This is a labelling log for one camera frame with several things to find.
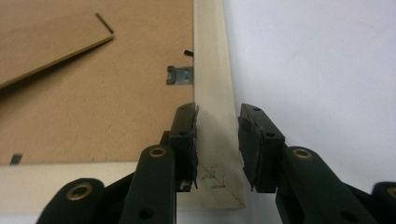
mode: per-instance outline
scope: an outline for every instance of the metal clip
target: metal clip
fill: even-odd
[[[189,85],[194,83],[194,68],[168,66],[166,85]]]

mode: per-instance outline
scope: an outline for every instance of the brown cardboard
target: brown cardboard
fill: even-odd
[[[191,1],[6,0],[0,32],[96,12],[113,41],[0,90],[0,163],[137,161],[192,101],[165,85],[168,65],[192,64]]]
[[[103,44],[113,35],[94,14],[43,21],[0,34],[0,88]]]

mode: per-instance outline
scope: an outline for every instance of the hardboard backing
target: hardboard backing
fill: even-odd
[[[0,34],[0,88],[113,38],[95,14],[72,14]]]
[[[96,12],[111,42],[0,90],[0,163],[137,161],[193,101],[192,86],[165,85],[168,65],[192,65],[191,1],[7,0],[0,32]]]

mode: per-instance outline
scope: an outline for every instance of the white background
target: white background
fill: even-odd
[[[288,145],[315,150],[359,189],[396,181],[396,2],[230,0],[224,7],[237,113],[241,103],[260,107]],[[247,192],[245,210],[179,212],[177,222],[280,219],[273,196]]]

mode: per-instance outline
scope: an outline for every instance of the brass rivet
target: brass rivet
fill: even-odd
[[[83,189],[82,193],[77,193],[77,189]],[[83,199],[90,195],[92,193],[92,184],[89,182],[83,182],[80,183],[76,186],[74,186],[72,189],[67,191],[66,198],[70,201],[78,201],[80,199]]]
[[[312,154],[309,151],[302,149],[302,148],[294,149],[293,154],[296,157],[301,158],[301,159],[309,159],[312,157]]]
[[[392,196],[394,199],[396,199],[396,188],[388,188],[388,194]]]
[[[166,150],[161,147],[156,147],[149,151],[149,155],[152,157],[161,157],[166,154]]]

